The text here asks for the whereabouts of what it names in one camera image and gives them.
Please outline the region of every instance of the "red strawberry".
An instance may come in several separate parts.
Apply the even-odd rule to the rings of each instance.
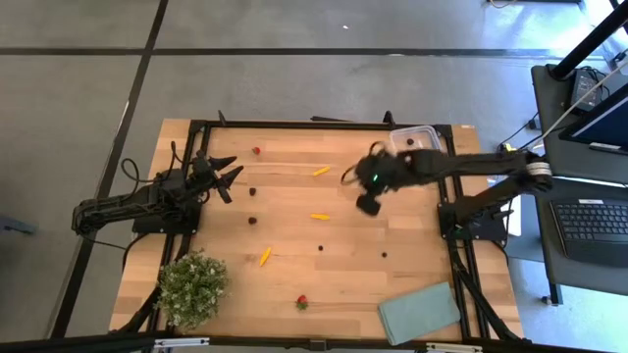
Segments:
[[[296,308],[298,310],[305,310],[307,309],[307,298],[305,297],[305,295],[301,295],[300,297],[298,297],[296,299]]]

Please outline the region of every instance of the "wooden tabletop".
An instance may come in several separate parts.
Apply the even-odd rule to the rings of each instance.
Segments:
[[[170,142],[183,153],[189,120],[165,120],[150,174],[167,170]],[[453,126],[456,153],[477,153],[473,126]],[[378,217],[355,207],[360,190],[341,186],[340,175],[387,131],[330,129],[212,128],[209,154],[237,156],[244,166],[227,205],[212,197],[203,207],[191,248],[227,262],[230,296],[219,317],[190,334],[246,337],[325,337],[386,339],[379,303],[443,281],[451,282],[449,258],[440,238],[435,183],[383,197]],[[261,148],[260,155],[251,152]],[[331,169],[320,176],[312,173]],[[465,194],[487,187],[485,177],[462,179]],[[255,196],[249,195],[255,187]],[[453,187],[447,188],[449,198]],[[310,214],[326,214],[328,221]],[[251,226],[247,219],[255,217]],[[124,325],[156,284],[165,235],[151,234],[129,253],[110,327]],[[262,253],[272,253],[259,266]],[[508,267],[490,242],[475,242],[482,289],[499,316],[522,335]],[[310,307],[296,310],[304,294]],[[473,300],[467,293],[472,332],[478,335]],[[459,340],[459,325],[420,339]]]

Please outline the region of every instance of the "green cloth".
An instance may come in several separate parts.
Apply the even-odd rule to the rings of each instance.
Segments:
[[[388,300],[379,305],[378,312],[391,345],[407,342],[460,320],[448,282]]]

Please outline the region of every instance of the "gray floor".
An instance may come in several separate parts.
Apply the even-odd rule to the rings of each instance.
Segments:
[[[3,0],[0,46],[145,43],[158,1]],[[573,4],[484,1],[171,1],[160,47],[299,46],[570,48],[590,30]],[[124,156],[146,173],[165,118],[306,120],[312,115],[404,123],[470,124],[482,147],[535,112],[530,68],[546,61],[408,57],[158,57],[138,101]],[[76,237],[73,207],[93,196],[124,111],[136,57],[0,57],[0,213],[38,224],[36,235],[0,236],[0,340],[45,336]],[[604,68],[602,62],[591,62]],[[523,143],[533,134],[515,139]],[[117,176],[112,193],[131,187]],[[129,242],[128,224],[99,239]],[[70,335],[106,331],[121,254],[96,247]],[[542,265],[513,261],[526,336],[535,342],[628,350],[628,300],[576,288],[551,308]],[[240,351],[237,348],[220,348]],[[258,349],[255,353],[270,351]]]

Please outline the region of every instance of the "metal clamp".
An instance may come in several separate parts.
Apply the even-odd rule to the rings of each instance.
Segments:
[[[325,352],[327,350],[327,341],[325,339],[310,339],[310,350]]]
[[[428,352],[443,353],[482,353],[481,346],[448,343],[427,343]]]
[[[209,337],[155,339],[155,348],[197,347],[209,345]]]

